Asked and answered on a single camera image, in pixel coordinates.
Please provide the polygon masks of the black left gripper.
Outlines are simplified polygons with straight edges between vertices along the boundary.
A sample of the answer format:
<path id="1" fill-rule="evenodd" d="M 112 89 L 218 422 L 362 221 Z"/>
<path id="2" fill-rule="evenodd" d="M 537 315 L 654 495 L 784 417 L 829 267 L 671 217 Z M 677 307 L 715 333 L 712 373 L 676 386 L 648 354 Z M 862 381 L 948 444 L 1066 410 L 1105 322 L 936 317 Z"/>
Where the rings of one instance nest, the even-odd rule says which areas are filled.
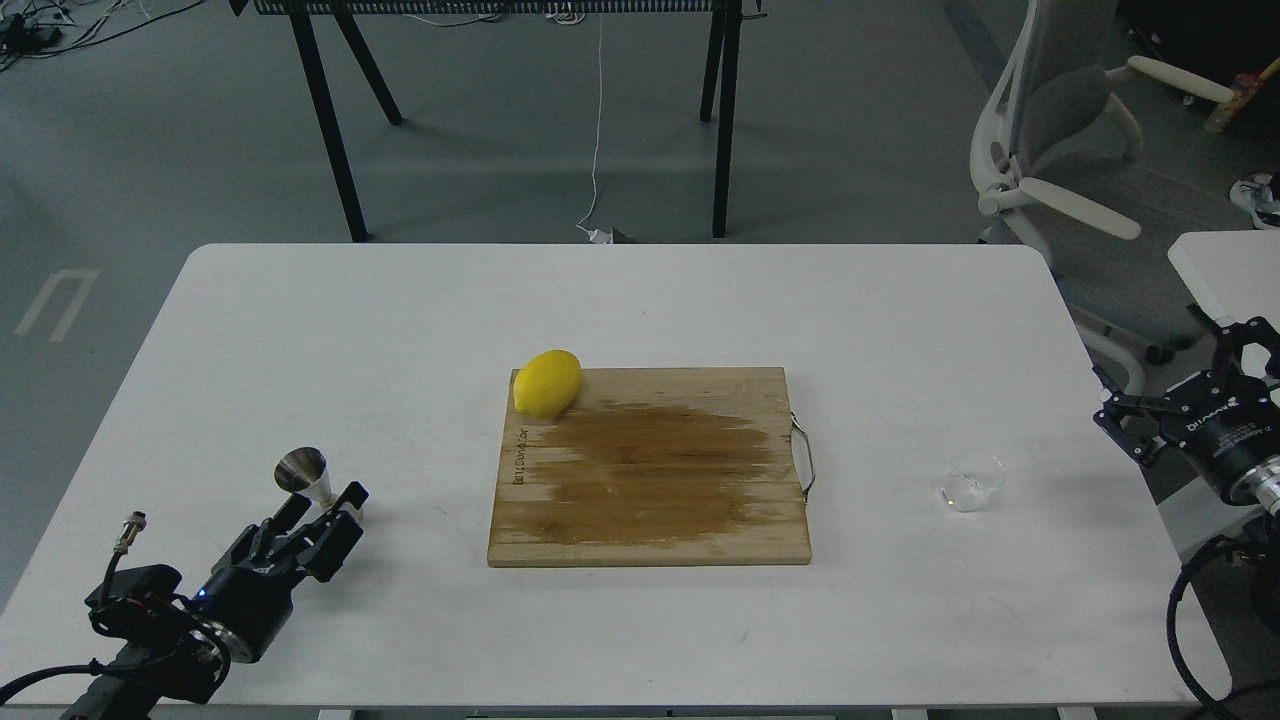
<path id="1" fill-rule="evenodd" d="M 369 491 L 352 480 L 333 507 L 292 530 L 312 501 L 288 493 L 266 520 L 246 527 L 196 593 L 196 618 L 237 664 L 256 664 L 293 611 L 292 591 L 306 578 L 328 583 L 364 537 Z"/>

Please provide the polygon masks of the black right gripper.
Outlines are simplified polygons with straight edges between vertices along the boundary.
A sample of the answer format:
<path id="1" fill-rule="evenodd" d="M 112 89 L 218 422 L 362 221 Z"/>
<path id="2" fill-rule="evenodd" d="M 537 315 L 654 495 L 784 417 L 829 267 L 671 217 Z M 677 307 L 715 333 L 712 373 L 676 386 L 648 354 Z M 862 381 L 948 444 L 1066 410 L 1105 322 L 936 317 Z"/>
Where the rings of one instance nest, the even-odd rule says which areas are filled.
<path id="1" fill-rule="evenodd" d="M 1129 395 L 1098 365 L 1092 372 L 1103 389 L 1094 423 L 1142 468 L 1176 447 L 1202 479 L 1231 506 L 1277 505 L 1277 388 L 1279 336 L 1263 318 L 1222 325 L 1199 305 L 1190 315 L 1215 338 L 1212 363 L 1170 388 L 1170 398 Z M 1268 355 L 1263 375 L 1243 372 L 1244 350 L 1257 346 Z M 1124 421 L 1155 421 L 1153 436 L 1135 434 Z M 1160 423 L 1170 420 L 1170 438 Z"/>

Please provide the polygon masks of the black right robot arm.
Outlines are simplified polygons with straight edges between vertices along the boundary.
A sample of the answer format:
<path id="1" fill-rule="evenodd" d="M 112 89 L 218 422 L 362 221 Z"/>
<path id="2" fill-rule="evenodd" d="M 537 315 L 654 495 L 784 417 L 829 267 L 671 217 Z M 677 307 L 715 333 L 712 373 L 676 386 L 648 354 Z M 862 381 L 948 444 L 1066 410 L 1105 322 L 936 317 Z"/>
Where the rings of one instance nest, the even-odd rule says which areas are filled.
<path id="1" fill-rule="evenodd" d="M 1149 466 L 1171 450 L 1220 502 L 1257 512 L 1238 530 L 1212 534 L 1181 560 L 1165 616 L 1172 666 L 1198 705 L 1190 717 L 1239 719 L 1233 701 L 1275 692 L 1277 679 L 1215 696 L 1190 670 L 1179 614 L 1204 569 L 1243 568 L 1236 600 L 1249 605 L 1260 626 L 1277 634 L 1277 331 L 1262 316 L 1215 320 L 1196 304 L 1187 310 L 1213 338 L 1211 364 L 1156 396 L 1125 392 L 1097 366 L 1103 393 L 1093 420 L 1139 465 Z"/>

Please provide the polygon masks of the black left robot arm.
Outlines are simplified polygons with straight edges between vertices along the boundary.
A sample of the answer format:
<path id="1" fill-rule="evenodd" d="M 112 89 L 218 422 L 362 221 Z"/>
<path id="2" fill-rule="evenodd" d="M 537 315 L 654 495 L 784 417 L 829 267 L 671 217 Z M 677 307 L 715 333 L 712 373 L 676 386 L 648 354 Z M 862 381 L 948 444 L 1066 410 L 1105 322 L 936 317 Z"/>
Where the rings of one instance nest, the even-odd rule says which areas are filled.
<path id="1" fill-rule="evenodd" d="M 367 498 L 352 482 L 307 519 L 311 500 L 292 493 L 271 516 L 246 527 L 188 597 L 178 592 L 180 574 L 172 566 L 119 569 L 142 527 L 134 515 L 84 601 L 92 629 L 122 641 L 116 657 L 27 673 L 3 687 L 3 700 L 55 676 L 90 675 L 90 688 L 65 717 L 146 719 L 161 700 L 207 703 L 234 664 L 266 653 L 292 615 L 293 589 L 339 571 L 364 534 L 358 512 Z"/>

